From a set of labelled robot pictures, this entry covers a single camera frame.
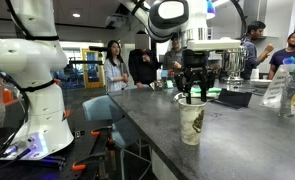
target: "black device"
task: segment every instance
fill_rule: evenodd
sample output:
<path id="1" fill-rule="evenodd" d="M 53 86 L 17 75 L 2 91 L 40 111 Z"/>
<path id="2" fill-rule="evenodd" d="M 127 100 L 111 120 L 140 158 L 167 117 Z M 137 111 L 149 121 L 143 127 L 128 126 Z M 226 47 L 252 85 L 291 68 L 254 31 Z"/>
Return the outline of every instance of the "black device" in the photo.
<path id="1" fill-rule="evenodd" d="M 184 75 L 175 76 L 177 89 L 186 94 L 186 103 L 191 104 L 191 88 L 198 85 L 201 89 L 201 101 L 207 101 L 207 90 L 214 86 L 215 73 L 211 71 L 208 64 L 209 52 L 193 51 L 185 49 L 182 51 L 182 64 Z"/>
<path id="2" fill-rule="evenodd" d="M 98 52 L 106 52 L 108 50 L 107 47 L 99 47 L 99 46 L 89 46 L 89 50 L 98 51 Z"/>
<path id="3" fill-rule="evenodd" d="M 212 102 L 228 106 L 233 109 L 247 108 L 251 96 L 252 93 L 250 92 L 228 91 L 227 89 L 223 88 L 219 94 L 218 99 L 214 99 Z"/>

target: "ceiling light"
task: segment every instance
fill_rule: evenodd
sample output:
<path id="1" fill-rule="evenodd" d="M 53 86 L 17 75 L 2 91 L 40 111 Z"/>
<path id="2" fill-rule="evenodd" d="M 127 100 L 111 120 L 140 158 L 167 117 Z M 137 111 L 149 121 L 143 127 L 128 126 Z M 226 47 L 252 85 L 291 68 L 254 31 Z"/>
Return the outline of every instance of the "ceiling light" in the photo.
<path id="1" fill-rule="evenodd" d="M 80 17 L 80 14 L 74 13 L 73 16 L 78 18 Z"/>
<path id="2" fill-rule="evenodd" d="M 207 0 L 207 15 L 206 15 L 206 19 L 211 19 L 213 17 L 215 17 L 215 6 L 213 5 L 213 3 L 211 2 L 211 0 Z"/>
<path id="3" fill-rule="evenodd" d="M 215 2 L 213 2 L 214 6 L 217 7 L 217 6 L 220 6 L 226 2 L 228 2 L 229 0 L 217 0 Z"/>

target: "blue shirt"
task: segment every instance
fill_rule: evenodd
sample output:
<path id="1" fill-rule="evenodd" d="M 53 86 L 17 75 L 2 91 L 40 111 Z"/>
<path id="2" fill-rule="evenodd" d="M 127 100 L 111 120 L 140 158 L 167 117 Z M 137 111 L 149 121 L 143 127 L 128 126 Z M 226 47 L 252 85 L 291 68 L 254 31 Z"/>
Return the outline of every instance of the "blue shirt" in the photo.
<path id="1" fill-rule="evenodd" d="M 249 80 L 252 70 L 257 68 L 257 66 L 260 64 L 260 61 L 257 58 L 256 46 L 252 42 L 246 40 L 243 42 L 242 46 L 247 47 L 248 51 L 248 59 L 245 61 L 243 78 L 245 80 Z"/>
<path id="2" fill-rule="evenodd" d="M 269 64 L 275 65 L 276 71 L 277 71 L 279 66 L 284 64 L 284 61 L 293 60 L 293 59 L 295 59 L 295 51 L 287 52 L 286 49 L 282 49 L 273 54 Z"/>

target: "paper cup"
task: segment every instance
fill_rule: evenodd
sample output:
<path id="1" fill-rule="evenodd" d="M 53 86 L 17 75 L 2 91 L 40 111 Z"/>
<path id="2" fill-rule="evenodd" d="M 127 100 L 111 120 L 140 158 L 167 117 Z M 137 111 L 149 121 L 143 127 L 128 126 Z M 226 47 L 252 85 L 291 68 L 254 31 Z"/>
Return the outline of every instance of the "paper cup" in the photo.
<path id="1" fill-rule="evenodd" d="M 251 80 L 259 79 L 259 69 L 253 69 L 250 76 Z"/>
<path id="2" fill-rule="evenodd" d="M 185 98 L 178 102 L 181 140 L 188 145 L 197 145 L 200 143 L 206 103 L 195 98 L 192 98 L 191 104 L 187 104 Z"/>

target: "chair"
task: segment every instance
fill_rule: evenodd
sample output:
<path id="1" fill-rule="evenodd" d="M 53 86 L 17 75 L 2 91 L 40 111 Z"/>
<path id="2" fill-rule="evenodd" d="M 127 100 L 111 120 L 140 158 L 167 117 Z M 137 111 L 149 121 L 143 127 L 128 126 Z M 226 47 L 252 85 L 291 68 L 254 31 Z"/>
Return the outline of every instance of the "chair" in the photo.
<path id="1" fill-rule="evenodd" d="M 111 101 L 107 95 L 99 96 L 83 103 L 87 121 L 113 120 L 112 137 L 117 147 L 120 148 L 120 163 L 122 180 L 125 180 L 124 153 L 127 152 L 149 163 L 147 169 L 141 175 L 141 179 L 151 166 L 151 161 L 141 157 L 141 145 L 139 133 L 124 117 L 121 110 Z M 139 155 L 126 150 L 126 148 L 139 141 Z"/>

